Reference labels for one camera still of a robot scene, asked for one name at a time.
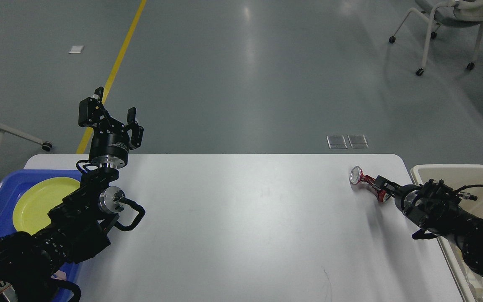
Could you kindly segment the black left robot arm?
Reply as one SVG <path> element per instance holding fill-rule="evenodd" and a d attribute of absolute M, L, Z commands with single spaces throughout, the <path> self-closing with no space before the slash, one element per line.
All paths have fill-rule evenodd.
<path fill-rule="evenodd" d="M 75 165 L 82 174 L 78 189 L 50 209 L 50 223 L 40 231 L 0 238 L 0 302 L 50 302 L 61 290 L 78 302 L 80 287 L 54 274 L 63 264 L 84 262 L 107 248 L 112 228 L 132 231 L 145 216 L 141 205 L 110 186 L 128 164 L 129 151 L 140 147 L 144 129 L 134 107 L 126 123 L 111 117 L 103 94 L 99 87 L 79 103 L 78 124 L 94 134 L 88 160 Z"/>

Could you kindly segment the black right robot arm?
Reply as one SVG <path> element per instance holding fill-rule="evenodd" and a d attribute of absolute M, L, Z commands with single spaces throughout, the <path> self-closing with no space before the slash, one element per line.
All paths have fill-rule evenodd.
<path fill-rule="evenodd" d="M 460 206 L 463 188 L 453 189 L 442 180 L 422 185 L 399 185 L 377 176 L 376 189 L 391 195 L 398 210 L 418 227 L 414 240 L 445 238 L 456 246 L 464 263 L 483 277 L 483 218 Z"/>

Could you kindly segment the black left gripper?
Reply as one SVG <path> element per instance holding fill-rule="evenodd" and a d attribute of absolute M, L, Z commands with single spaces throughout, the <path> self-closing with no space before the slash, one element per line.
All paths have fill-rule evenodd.
<path fill-rule="evenodd" d="M 136 119 L 136 107 L 128 110 L 126 126 L 111 117 L 102 103 L 103 94 L 104 87 L 98 87 L 92 97 L 79 102 L 78 125 L 93 129 L 90 163 L 97 167 L 123 168 L 128 164 L 129 149 L 141 146 L 144 128 Z"/>

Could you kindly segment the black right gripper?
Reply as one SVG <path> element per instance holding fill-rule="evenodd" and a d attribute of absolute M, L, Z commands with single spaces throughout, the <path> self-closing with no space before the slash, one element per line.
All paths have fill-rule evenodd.
<path fill-rule="evenodd" d="M 422 205 L 421 197 L 418 197 L 422 188 L 421 185 L 407 184 L 401 186 L 379 175 L 374 180 L 374 187 L 378 192 L 383 192 L 382 201 L 394 198 L 395 205 L 402 214 L 408 214 L 411 207 Z"/>

